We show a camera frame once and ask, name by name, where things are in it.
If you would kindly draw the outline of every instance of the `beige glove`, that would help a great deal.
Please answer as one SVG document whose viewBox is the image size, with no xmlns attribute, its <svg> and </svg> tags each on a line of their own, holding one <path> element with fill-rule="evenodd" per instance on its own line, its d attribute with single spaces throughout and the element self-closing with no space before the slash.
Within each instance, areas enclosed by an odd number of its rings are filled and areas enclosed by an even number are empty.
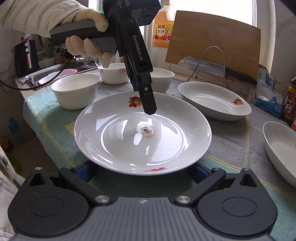
<svg viewBox="0 0 296 241">
<path fill-rule="evenodd" d="M 94 9 L 83 9 L 74 17 L 73 22 L 91 19 L 95 22 L 96 28 L 100 32 L 105 32 L 109 26 L 108 20 L 104 14 Z M 81 55 L 82 57 L 102 58 L 102 66 L 108 68 L 113 54 L 110 52 L 102 52 L 99 47 L 90 39 L 84 41 L 78 36 L 71 36 L 66 39 L 66 47 L 72 55 Z"/>
</svg>

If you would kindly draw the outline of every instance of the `table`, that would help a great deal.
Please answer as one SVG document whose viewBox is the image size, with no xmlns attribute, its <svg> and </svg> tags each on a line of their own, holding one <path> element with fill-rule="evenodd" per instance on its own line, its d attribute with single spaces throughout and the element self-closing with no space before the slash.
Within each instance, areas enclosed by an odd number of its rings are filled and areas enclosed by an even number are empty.
<svg viewBox="0 0 296 241">
<path fill-rule="evenodd" d="M 167 94 L 181 98 L 177 87 L 182 82 L 173 80 Z M 110 86 L 100 82 L 96 99 L 126 91 L 132 91 L 130 83 Z M 58 168 L 67 165 L 75 167 L 87 160 L 71 134 L 73 122 L 80 112 L 60 107 L 50 89 L 30 96 L 24 102 L 25 120 Z M 254 106 L 251 115 L 236 122 L 210 118 L 208 121 L 213 133 L 212 143 L 199 162 L 210 169 L 220 167 L 232 173 L 238 173 L 244 167 L 251 168 L 279 211 L 272 237 L 279 241 L 291 241 L 296 237 L 296 188 L 289 185 L 273 167 L 265 151 L 262 132 L 266 121 L 282 121 Z M 103 168 L 90 184 L 115 200 L 117 196 L 176 197 L 195 185 L 186 170 L 164 176 L 141 177 Z"/>
</svg>

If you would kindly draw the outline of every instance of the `cutting board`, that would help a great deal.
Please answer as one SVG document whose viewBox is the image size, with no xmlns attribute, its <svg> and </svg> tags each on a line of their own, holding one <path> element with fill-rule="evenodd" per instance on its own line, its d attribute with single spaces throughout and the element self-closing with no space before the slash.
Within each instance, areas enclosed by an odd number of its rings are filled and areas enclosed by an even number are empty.
<svg viewBox="0 0 296 241">
<path fill-rule="evenodd" d="M 177 11 L 166 62 L 178 64 L 187 56 L 201 58 L 210 46 L 222 49 L 227 67 L 257 79 L 261 30 L 216 15 Z M 223 65 L 222 53 L 211 48 L 205 60 Z"/>
</svg>

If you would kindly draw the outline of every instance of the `hand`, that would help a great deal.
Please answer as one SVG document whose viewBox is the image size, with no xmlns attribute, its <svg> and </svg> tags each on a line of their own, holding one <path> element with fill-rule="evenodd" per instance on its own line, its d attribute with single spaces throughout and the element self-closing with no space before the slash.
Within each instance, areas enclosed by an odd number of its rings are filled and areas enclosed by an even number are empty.
<svg viewBox="0 0 296 241">
<path fill-rule="evenodd" d="M 105 15 L 94 9 L 83 9 L 73 19 L 73 22 L 91 19 L 95 22 L 96 28 L 100 32 L 105 32 L 109 26 Z M 108 68 L 113 54 L 110 52 L 102 52 L 99 47 L 90 39 L 84 41 L 78 36 L 71 36 L 66 39 L 66 47 L 72 55 L 81 55 L 82 57 L 102 58 L 102 66 Z"/>
</svg>

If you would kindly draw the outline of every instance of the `round white plate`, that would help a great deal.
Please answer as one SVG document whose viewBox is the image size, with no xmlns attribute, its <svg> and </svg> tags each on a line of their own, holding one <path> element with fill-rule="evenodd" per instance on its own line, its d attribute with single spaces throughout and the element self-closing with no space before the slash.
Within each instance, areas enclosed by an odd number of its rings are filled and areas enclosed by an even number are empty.
<svg viewBox="0 0 296 241">
<path fill-rule="evenodd" d="M 208 150 L 212 132 L 203 114 L 173 96 L 154 93 L 157 111 L 143 111 L 138 92 L 111 95 L 78 116 L 75 141 L 98 165 L 130 175 L 176 172 Z"/>
<path fill-rule="evenodd" d="M 263 125 L 266 152 L 282 177 L 296 187 L 296 132 L 269 121 Z"/>
<path fill-rule="evenodd" d="M 251 114 L 250 105 L 240 96 L 223 87 L 203 83 L 185 82 L 179 85 L 183 99 L 204 115 L 222 121 L 237 121 Z"/>
</svg>

